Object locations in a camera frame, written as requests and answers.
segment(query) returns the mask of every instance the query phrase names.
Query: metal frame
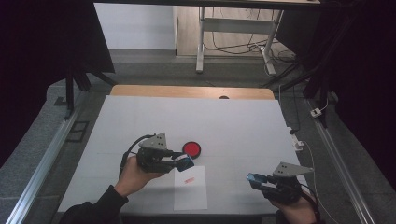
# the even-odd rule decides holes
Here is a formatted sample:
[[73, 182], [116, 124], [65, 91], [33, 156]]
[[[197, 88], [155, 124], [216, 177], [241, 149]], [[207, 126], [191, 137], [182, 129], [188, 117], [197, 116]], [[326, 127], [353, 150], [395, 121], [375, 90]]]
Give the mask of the metal frame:
[[138, 4], [138, 5], [162, 5], [162, 6], [186, 6], [186, 7], [238, 7], [238, 8], [265, 8], [282, 10], [334, 10], [350, 8], [350, 4], [335, 4], [334, 2], [306, 3], [257, 1], [257, 0], [94, 0], [94, 3], [109, 4]]
[[[309, 110], [314, 109], [314, 107], [309, 103], [308, 100], [305, 100], [306, 105]], [[318, 120], [314, 120], [315, 125], [317, 127], [318, 133], [329, 152], [329, 156], [332, 159], [332, 164], [334, 164], [335, 169], [337, 170], [338, 176], [340, 176], [341, 182], [344, 185], [344, 189], [346, 193], [349, 195], [353, 206], [355, 207], [356, 213], [361, 220], [361, 223], [365, 224], [374, 224], [375, 221], [373, 216], [371, 215], [370, 209], [367, 206], [366, 201], [364, 201], [363, 196], [361, 195], [361, 191], [358, 186], [355, 184], [355, 181], [352, 178], [349, 170], [347, 169], [347, 165], [344, 163], [344, 160], [338, 151], [337, 146], [332, 140], [332, 136], [329, 131], [325, 129], [322, 123]]]
[[205, 7], [199, 7], [200, 34], [198, 39], [196, 73], [204, 72], [204, 32], [223, 32], [238, 34], [268, 35], [267, 43], [261, 48], [262, 57], [269, 75], [275, 75], [276, 71], [269, 55], [277, 27], [283, 14], [280, 10], [273, 21], [250, 21], [232, 20], [219, 18], [205, 18]]
[[71, 114], [69, 119], [65, 119], [63, 121], [54, 138], [50, 142], [46, 153], [44, 154], [37, 168], [35, 169], [32, 178], [30, 179], [20, 199], [15, 205], [11, 215], [9, 216], [7, 224], [23, 223], [35, 200], [36, 195], [40, 191], [41, 186], [43, 185], [48, 173], [50, 172], [52, 164], [55, 162], [59, 151], [64, 144], [66, 136], [68, 135], [74, 121], [76, 120], [79, 112], [81, 111], [82, 103], [84, 102], [85, 98], [85, 92], [82, 92], [81, 95], [78, 96], [74, 112]]

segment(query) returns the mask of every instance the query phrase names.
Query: table surface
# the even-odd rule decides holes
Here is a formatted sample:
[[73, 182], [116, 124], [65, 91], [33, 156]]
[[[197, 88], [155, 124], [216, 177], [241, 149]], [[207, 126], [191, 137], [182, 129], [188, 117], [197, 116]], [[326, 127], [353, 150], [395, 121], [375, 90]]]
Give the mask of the table surface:
[[[247, 92], [254, 99], [247, 99]], [[217, 99], [225, 93], [232, 99]], [[124, 215], [273, 214], [276, 209], [246, 181], [248, 173], [271, 175], [281, 161], [300, 164], [278, 101], [269, 90], [115, 86], [58, 211], [95, 203], [108, 185], [117, 182], [123, 152], [149, 133], [166, 133], [168, 148], [174, 151], [189, 141], [201, 145], [194, 163], [205, 167], [207, 209], [174, 210], [174, 169], [132, 195], [121, 209]], [[298, 178], [306, 183], [303, 176]]]
[[275, 100], [271, 90], [255, 88], [116, 85], [110, 95]]

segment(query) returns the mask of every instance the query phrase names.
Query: black cable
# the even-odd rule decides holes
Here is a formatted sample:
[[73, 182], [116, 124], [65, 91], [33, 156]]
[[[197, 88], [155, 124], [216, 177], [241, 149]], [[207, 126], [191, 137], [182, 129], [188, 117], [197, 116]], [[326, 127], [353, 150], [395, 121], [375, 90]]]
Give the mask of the black cable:
[[[331, 2], [336, 3], [339, 6], [339, 10], [338, 10], [337, 14], [335, 15], [335, 17], [333, 19], [334, 21], [337, 21], [339, 19], [340, 14], [341, 14], [341, 3], [336, 2], [336, 1], [331, 1]], [[318, 43], [313, 49], [311, 49], [308, 54], [304, 55], [303, 57], [299, 57], [299, 58], [297, 58], [297, 59], [295, 59], [293, 61], [286, 61], [284, 63], [299, 63], [299, 64], [303, 64], [304, 62], [307, 62], [307, 61], [309, 61], [311, 59], [315, 60], [316, 58], [318, 58], [320, 53], [322, 52], [322, 50], [328, 45], [328, 42], [333, 40], [334, 36], [337, 33], [337, 30], [339, 29], [338, 28], [339, 27], [338, 24], [336, 22], [334, 24], [335, 25], [331, 29], [329, 29], [330, 31], [328, 32], [326, 37], [320, 43]], [[272, 52], [272, 54], [273, 54], [273, 58], [275, 60], [279, 60], [281, 62], [284, 61], [280, 57], [276, 57], [273, 52]]]
[[249, 19], [252, 14], [253, 14], [253, 8], [250, 9], [250, 15], [248, 15], [247, 19]]
[[211, 82], [209, 82], [209, 81], [206, 81], [206, 80], [205, 80], [205, 83], [207, 83], [207, 84], [211, 85], [212, 87], [216, 87], [216, 85], [212, 84], [212, 83], [211, 83]]
[[318, 196], [317, 196], [317, 194], [316, 194], [311, 188], [309, 188], [307, 185], [305, 185], [305, 184], [300, 184], [300, 185], [301, 185], [301, 186], [304, 186], [304, 187], [306, 187], [306, 188], [309, 189], [309, 192], [310, 192], [312, 195], [314, 195], [315, 202], [318, 204]]
[[[261, 84], [259, 86], [259, 88], [267, 88], [268, 86], [270, 86], [271, 84], [277, 82], [280, 78], [282, 77], [286, 77], [290, 72], [292, 72], [293, 70], [297, 69], [300, 65], [297, 63], [292, 63], [291, 65], [289, 65], [285, 70], [283, 70], [283, 72], [281, 72], [279, 75], [277, 75], [276, 77], [272, 77], [273, 79], [271, 79], [270, 81], [268, 81], [267, 83]], [[264, 69], [265, 72], [268, 74], [268, 70], [267, 67], [264, 65]]]
[[[256, 20], [259, 19], [259, 17], [260, 17], [260, 12], [261, 12], [261, 10], [259, 9], [259, 13], [257, 14]], [[213, 18], [215, 17], [215, 8], [214, 8], [214, 7], [212, 7], [212, 17], [213, 17]], [[248, 41], [247, 44], [234, 45], [234, 46], [226, 46], [226, 47], [218, 47], [218, 46], [216, 45], [216, 41], [215, 41], [215, 33], [212, 32], [212, 42], [213, 42], [213, 45], [215, 46], [215, 48], [214, 48], [214, 49], [209, 48], [209, 47], [207, 47], [207, 46], [205, 45], [205, 43], [204, 43], [204, 47], [205, 47], [206, 49], [209, 49], [209, 50], [217, 50], [217, 51], [221, 51], [221, 52], [229, 53], [229, 54], [246, 54], [246, 53], [252, 52], [255, 48], [257, 48], [256, 45], [257, 45], [258, 43], [262, 43], [262, 42], [266, 41], [266, 39], [265, 39], [265, 40], [256, 42], [256, 43], [255, 43], [256, 45], [254, 45], [254, 47], [253, 47], [253, 46], [250, 46], [250, 45], [251, 45], [251, 40], [252, 40], [253, 36], [254, 36], [254, 34], [251, 35], [251, 37], [250, 37], [250, 39], [249, 39], [249, 41]], [[244, 46], [247, 46], [247, 47], [248, 47], [248, 50], [242, 51], [242, 52], [230, 52], [230, 51], [228, 51], [228, 50], [224, 50], [224, 49], [233, 49], [233, 48], [239, 48], [239, 47], [244, 47]]]
[[132, 149], [134, 149], [134, 147], [135, 147], [140, 141], [142, 141], [143, 139], [150, 138], [150, 137], [153, 137], [153, 136], [155, 136], [155, 135], [156, 135], [156, 134], [146, 134], [146, 135], [144, 135], [144, 136], [139, 137], [139, 138], [138, 138], [136, 141], [134, 141], [134, 143], [128, 148], [128, 150], [127, 150], [126, 152], [124, 152], [124, 154], [122, 155], [122, 159], [121, 159], [119, 177], [120, 177], [121, 174], [122, 174], [123, 168], [124, 168], [124, 166], [125, 166], [125, 164], [126, 164], [126, 161], [127, 161], [127, 159], [128, 159], [129, 154], [130, 154], [130, 153], [134, 153], [134, 152], [132, 152]]
[[300, 124], [300, 116], [298, 114], [298, 107], [297, 107], [297, 101], [296, 101], [296, 92], [295, 92], [294, 86], [293, 86], [293, 101], [294, 101], [294, 107], [296, 108], [297, 123], [298, 123], [298, 129], [296, 129], [295, 131], [298, 132], [301, 129], [301, 124]]
[[272, 54], [271, 58], [272, 58], [275, 62], [276, 62], [276, 60], [280, 61], [280, 62], [277, 62], [277, 63], [297, 63], [297, 60], [295, 60], [295, 59], [284, 60], [284, 59], [282, 59], [282, 58], [279, 56], [280, 53], [286, 52], [286, 51], [291, 51], [291, 50], [289, 50], [289, 49], [282, 50], [282, 51], [280, 51], [280, 52], [277, 54], [277, 56], [275, 56], [274, 51], [273, 51], [272, 49], [270, 49], [270, 52], [271, 52], [271, 54]]
[[305, 193], [302, 192], [301, 195], [304, 199], [306, 199], [310, 204], [312, 209], [314, 210], [314, 214], [315, 214], [315, 219], [317, 220], [317, 223], [320, 222], [320, 212], [319, 212], [319, 208], [318, 208], [318, 202], [314, 202], [314, 200], [312, 200], [311, 197], [309, 197], [308, 195], [306, 195]]

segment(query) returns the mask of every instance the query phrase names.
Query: white paper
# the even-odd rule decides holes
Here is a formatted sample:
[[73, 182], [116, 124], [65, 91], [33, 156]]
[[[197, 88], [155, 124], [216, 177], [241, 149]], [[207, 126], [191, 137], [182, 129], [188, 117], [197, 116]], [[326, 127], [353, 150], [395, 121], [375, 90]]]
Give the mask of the white paper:
[[205, 167], [193, 166], [179, 172], [175, 170], [174, 210], [207, 209]]

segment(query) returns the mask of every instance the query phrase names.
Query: small red object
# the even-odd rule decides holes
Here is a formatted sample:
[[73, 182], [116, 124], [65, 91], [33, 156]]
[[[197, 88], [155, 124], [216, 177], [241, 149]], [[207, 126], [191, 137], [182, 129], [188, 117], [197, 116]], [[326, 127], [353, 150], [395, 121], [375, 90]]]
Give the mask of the small red object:
[[188, 142], [183, 146], [183, 152], [190, 155], [193, 160], [201, 154], [201, 146], [196, 142]]
[[195, 180], [195, 178], [192, 177], [192, 178], [186, 179], [186, 180], [184, 181], [184, 183], [185, 183], [185, 184], [188, 184], [188, 183], [190, 183], [190, 182], [192, 182], [192, 181], [194, 181], [194, 180]]

